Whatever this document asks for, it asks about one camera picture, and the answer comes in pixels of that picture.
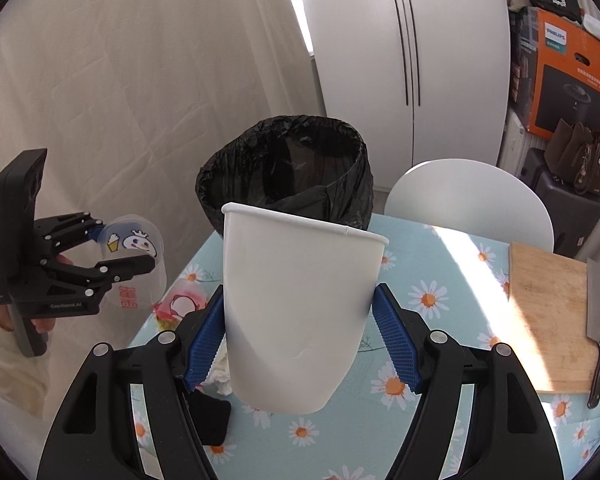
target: wooden cutting board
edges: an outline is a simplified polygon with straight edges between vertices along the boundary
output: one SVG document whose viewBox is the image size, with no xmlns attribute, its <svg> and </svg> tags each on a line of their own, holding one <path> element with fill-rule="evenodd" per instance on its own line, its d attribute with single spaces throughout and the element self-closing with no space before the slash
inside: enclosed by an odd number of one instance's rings
<svg viewBox="0 0 600 480">
<path fill-rule="evenodd" d="M 587 265 L 509 247 L 507 342 L 538 392 L 589 392 L 598 346 L 586 336 Z"/>
</svg>

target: white chair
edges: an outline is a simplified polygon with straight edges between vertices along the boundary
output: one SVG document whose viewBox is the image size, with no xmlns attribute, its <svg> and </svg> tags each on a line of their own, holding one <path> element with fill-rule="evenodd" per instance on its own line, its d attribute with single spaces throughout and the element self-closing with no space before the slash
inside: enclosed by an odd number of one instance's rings
<svg viewBox="0 0 600 480">
<path fill-rule="evenodd" d="M 551 219 L 535 193 L 506 171 L 475 160 L 414 166 L 389 193 L 384 214 L 554 250 Z"/>
</svg>

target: black plastic bag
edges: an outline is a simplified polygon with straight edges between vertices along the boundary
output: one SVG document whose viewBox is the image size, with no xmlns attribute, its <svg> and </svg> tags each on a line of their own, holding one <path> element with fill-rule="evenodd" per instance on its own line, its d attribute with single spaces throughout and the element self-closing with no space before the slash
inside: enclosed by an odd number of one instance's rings
<svg viewBox="0 0 600 480">
<path fill-rule="evenodd" d="M 196 194 L 222 235 L 228 202 L 366 229 L 374 179 L 360 134 L 314 116 L 260 121 L 200 168 Z"/>
</svg>

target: orange philips box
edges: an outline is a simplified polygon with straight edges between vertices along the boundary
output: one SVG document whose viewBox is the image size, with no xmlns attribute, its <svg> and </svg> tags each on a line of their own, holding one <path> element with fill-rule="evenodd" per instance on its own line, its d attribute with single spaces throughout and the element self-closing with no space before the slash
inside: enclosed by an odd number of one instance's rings
<svg viewBox="0 0 600 480">
<path fill-rule="evenodd" d="M 511 99 L 526 130 L 550 139 L 560 119 L 600 132 L 600 40 L 547 10 L 516 15 Z"/>
</svg>

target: light blue tablecloth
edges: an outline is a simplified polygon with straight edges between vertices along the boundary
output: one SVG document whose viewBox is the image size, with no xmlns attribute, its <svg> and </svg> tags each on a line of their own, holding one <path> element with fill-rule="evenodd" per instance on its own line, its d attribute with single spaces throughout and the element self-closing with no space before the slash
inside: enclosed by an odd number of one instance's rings
<svg viewBox="0 0 600 480">
<path fill-rule="evenodd" d="M 430 328 L 445 330 L 463 345 L 490 348 L 502 336 L 506 327 L 497 310 L 508 294 L 507 244 L 378 215 L 369 231 L 390 241 L 378 282 L 389 285 L 401 307 L 418 310 Z M 196 279 L 211 297 L 222 279 L 218 234 L 206 241 L 183 276 Z M 267 277 L 262 280 L 264 288 Z M 146 343 L 159 330 L 152 315 L 132 345 Z M 472 388 L 463 387 L 441 478 L 458 469 Z M 215 388 L 206 387 L 206 392 L 215 394 Z M 151 450 L 141 388 L 133 389 L 133 397 L 139 441 Z M 585 395 L 540 397 L 565 478 L 571 479 L 600 443 L 600 405 L 588 410 Z M 225 398 L 233 405 L 227 440 L 222 447 L 207 448 L 221 480 L 383 480 L 418 402 L 397 379 L 371 316 L 355 362 L 319 412 L 302 417 L 263 413 L 234 395 Z"/>
</svg>

